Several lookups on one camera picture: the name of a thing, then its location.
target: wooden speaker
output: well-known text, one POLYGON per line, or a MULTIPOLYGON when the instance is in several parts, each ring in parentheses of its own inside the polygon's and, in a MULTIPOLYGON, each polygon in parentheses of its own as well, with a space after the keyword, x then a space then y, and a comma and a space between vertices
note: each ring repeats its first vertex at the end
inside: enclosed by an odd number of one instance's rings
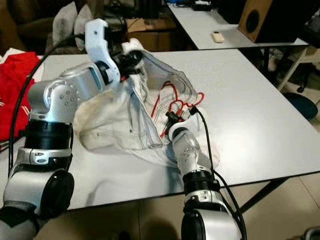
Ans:
POLYGON ((320 0, 247 0, 238 29, 254 43, 291 43, 320 0))

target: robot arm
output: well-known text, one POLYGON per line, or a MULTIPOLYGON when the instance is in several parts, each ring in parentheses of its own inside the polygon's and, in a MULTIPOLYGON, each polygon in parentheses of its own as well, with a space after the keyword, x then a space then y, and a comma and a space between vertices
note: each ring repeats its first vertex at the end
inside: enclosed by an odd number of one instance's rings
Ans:
POLYGON ((237 224, 223 202, 220 185, 207 166, 199 164, 201 149, 188 120, 170 130, 172 148, 184 184, 182 240, 240 240, 237 224))
POLYGON ((108 53, 107 23, 96 19, 86 25, 86 50, 93 62, 64 71, 58 78, 32 86, 25 144, 18 150, 3 194, 0 239, 31 240, 50 218, 70 205, 74 178, 72 122, 79 105, 114 88, 120 72, 108 53))

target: black cable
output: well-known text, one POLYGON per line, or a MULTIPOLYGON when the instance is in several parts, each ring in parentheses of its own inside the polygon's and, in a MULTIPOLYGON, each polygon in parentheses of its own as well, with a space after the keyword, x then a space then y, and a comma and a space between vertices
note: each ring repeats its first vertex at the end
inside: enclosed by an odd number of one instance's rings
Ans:
POLYGON ((246 230, 245 220, 244 220, 244 217, 243 217, 243 215, 241 213, 240 207, 239 207, 239 205, 237 203, 237 200, 236 200, 234 194, 232 193, 232 191, 229 188, 229 186, 228 186, 227 182, 225 181, 225 179, 219 173, 217 173, 215 170, 213 170, 213 173, 215 175, 217 175, 217 177, 222 181, 225 189, 227 190, 228 194, 230 195, 231 200, 233 202, 233 205, 235 207, 235 213, 238 215, 239 220, 240 220, 240 226, 241 226, 240 227, 240 231, 242 233, 242 239, 243 240, 247 240, 247 230, 246 230))
POLYGON ((126 24, 126 21, 125 21, 125 20, 122 21, 122 19, 121 19, 122 16, 121 16, 121 15, 111 12, 110 14, 104 14, 103 17, 106 18, 106 19, 116 17, 116 18, 119 20, 119 23, 120 23, 120 25, 121 25, 121 31, 123 31, 123 32, 126 31, 126 29, 127 29, 127 24, 126 24))
POLYGON ((237 216, 237 214, 234 212, 234 210, 232 209, 232 207, 230 206, 230 204, 228 203, 228 201, 222 196, 222 200, 224 205, 226 206, 226 208, 229 210, 229 212, 231 213, 232 217, 234 218, 236 224, 238 225, 239 229, 241 229, 241 224, 240 224, 240 220, 239 217, 237 216))
POLYGON ((10 135, 9 135, 9 156, 8 156, 8 177, 10 176, 10 172, 11 169, 13 167, 14 164, 14 135, 15 135, 15 126, 16 126, 16 122, 17 122, 17 116, 18 116, 18 112, 19 112, 19 107, 21 104, 21 101, 25 95, 25 91, 30 83, 30 81, 32 80, 32 77, 34 76, 34 74, 36 73, 36 71, 38 70, 38 68, 41 66, 41 64, 47 59, 47 57, 49 55, 51 55, 57 48, 62 47, 63 45, 65 45, 70 39, 74 39, 74 38, 80 38, 80 39, 84 39, 84 35, 83 34, 77 34, 77 35, 71 35, 69 37, 67 37, 64 40, 61 40, 60 42, 58 42, 55 46, 53 46, 45 55, 43 55, 43 57, 39 60, 39 62, 35 65, 35 67, 32 69, 31 73, 26 77, 25 82, 23 83, 23 86, 20 90, 20 93, 18 95, 18 99, 16 100, 15 103, 15 107, 14 107, 14 111, 13 111, 13 117, 12 117, 12 122, 11 122, 11 128, 10 128, 10 135))
POLYGON ((207 145, 208 145, 208 152, 209 152, 209 158, 210 158, 210 161, 211 161, 211 172, 212 172, 212 175, 215 174, 223 183, 225 189, 227 190, 228 194, 230 195, 231 197, 231 200, 233 202, 233 205, 235 207, 235 213, 237 214, 238 218, 239 218, 239 228, 240 228, 240 231, 241 231, 241 234, 242 234, 242 239, 243 240, 247 240, 247 230, 246 230, 246 224, 245 224, 245 220, 243 218, 243 215, 240 211, 240 207, 237 203, 237 200, 234 196, 234 194, 232 193, 231 189, 229 188, 227 182, 225 181, 225 179, 219 174, 217 173, 215 170, 214 170, 214 165, 213 165, 213 160, 212 160, 212 154, 211 154, 211 147, 210 147, 210 139, 209 139, 209 131, 208 131, 208 126, 207 126, 207 123, 206 123, 206 120, 203 116, 203 114, 198 110, 198 108, 196 106, 193 106, 191 109, 190 109, 190 114, 191 115, 194 115, 195 113, 198 113, 202 119, 202 122, 204 124, 204 129, 205 129, 205 135, 206 135, 206 141, 207 141, 207 145))
POLYGON ((71 152, 72 152, 72 147, 74 145, 74 128, 72 126, 72 123, 70 123, 70 126, 71 126, 70 149, 71 149, 71 152))

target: white remote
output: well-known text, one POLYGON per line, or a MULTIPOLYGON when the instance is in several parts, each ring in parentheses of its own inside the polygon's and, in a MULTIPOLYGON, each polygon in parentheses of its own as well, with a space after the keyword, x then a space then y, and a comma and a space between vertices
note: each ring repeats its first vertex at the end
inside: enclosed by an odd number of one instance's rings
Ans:
POLYGON ((211 35, 213 37, 213 40, 218 44, 223 43, 225 41, 224 36, 222 36, 222 34, 218 31, 214 31, 211 35))

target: red wire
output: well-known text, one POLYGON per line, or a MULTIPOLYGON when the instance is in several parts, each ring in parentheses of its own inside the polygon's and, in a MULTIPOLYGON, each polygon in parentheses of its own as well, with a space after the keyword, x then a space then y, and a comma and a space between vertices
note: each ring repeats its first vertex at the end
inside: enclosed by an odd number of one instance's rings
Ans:
MULTIPOLYGON (((181 103, 181 107, 180 107, 180 108, 178 109, 178 111, 176 112, 176 115, 179 115, 179 114, 182 112, 184 106, 187 106, 188 108, 192 108, 193 106, 199 105, 199 104, 203 101, 203 99, 205 98, 205 94, 204 94, 203 92, 198 92, 197 94, 198 94, 198 95, 201 95, 201 99, 200 99, 197 103, 195 103, 195 104, 189 104, 188 102, 183 102, 182 100, 178 99, 178 92, 177 92, 176 86, 173 85, 172 83, 170 83, 169 81, 166 81, 166 82, 163 84, 161 90, 164 89, 164 87, 167 87, 167 86, 171 86, 171 87, 172 87, 173 92, 174 92, 174 96, 175 96, 175 100, 172 101, 172 102, 169 104, 169 110, 168 110, 168 111, 169 111, 169 112, 172 111, 172 105, 173 105, 173 104, 175 104, 175 103, 177 103, 177 102, 181 103)), ((154 104, 154 106, 153 106, 152 113, 151 113, 151 118, 153 118, 153 116, 154 116, 154 114, 155 114, 155 111, 156 111, 157 105, 158 105, 158 103, 159 103, 159 100, 160 100, 160 93, 158 94, 158 97, 157 97, 157 99, 156 99, 156 101, 155 101, 155 104, 154 104)), ((160 134, 160 138, 163 138, 168 132, 169 132, 169 128, 167 128, 165 131, 163 131, 163 132, 160 134)))

